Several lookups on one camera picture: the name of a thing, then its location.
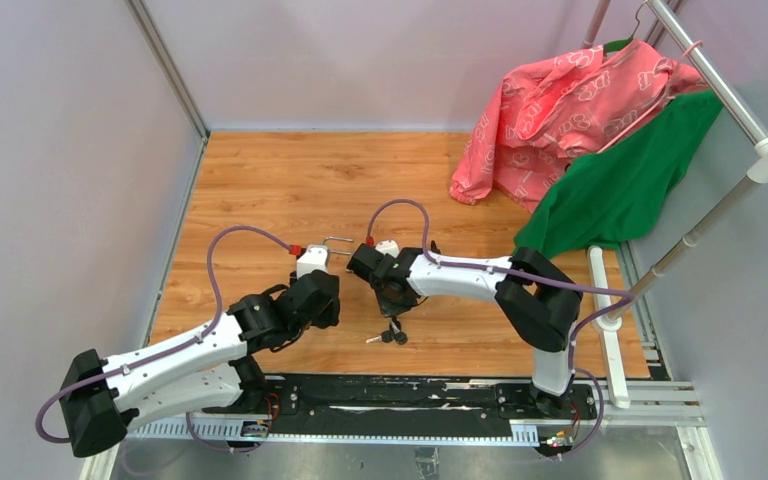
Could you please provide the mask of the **black-headed key bunch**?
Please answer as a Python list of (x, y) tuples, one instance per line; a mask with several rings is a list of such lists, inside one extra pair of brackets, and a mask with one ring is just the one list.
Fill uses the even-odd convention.
[(397, 317), (391, 317), (389, 319), (389, 326), (386, 330), (383, 330), (375, 337), (369, 338), (365, 341), (366, 344), (373, 343), (395, 343), (396, 345), (404, 345), (409, 341), (408, 335), (402, 330), (401, 322)]

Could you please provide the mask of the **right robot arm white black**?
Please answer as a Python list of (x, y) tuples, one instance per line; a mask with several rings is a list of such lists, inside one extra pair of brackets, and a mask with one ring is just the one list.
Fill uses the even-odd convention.
[(569, 351), (579, 318), (582, 287), (548, 258), (519, 247), (508, 256), (467, 258), (390, 243), (360, 245), (348, 271), (375, 292), (385, 317), (399, 316), (430, 297), (457, 297), (492, 304), (531, 347), (531, 403), (544, 417), (556, 417), (571, 403)]

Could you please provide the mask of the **brass padlock steel shackle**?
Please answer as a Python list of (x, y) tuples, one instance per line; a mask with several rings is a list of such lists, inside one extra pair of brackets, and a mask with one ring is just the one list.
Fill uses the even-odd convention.
[(335, 255), (351, 256), (353, 253), (351, 247), (355, 244), (355, 240), (347, 237), (327, 236), (323, 239), (321, 244), (330, 253)]

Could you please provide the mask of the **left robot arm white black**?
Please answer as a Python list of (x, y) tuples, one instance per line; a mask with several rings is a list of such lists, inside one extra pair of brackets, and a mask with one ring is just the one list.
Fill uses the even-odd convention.
[(258, 411), (266, 384), (254, 354), (277, 353), (339, 322), (340, 279), (321, 270), (250, 294), (217, 319), (158, 344), (76, 355), (59, 398), (72, 454), (86, 458), (154, 421), (205, 408)]

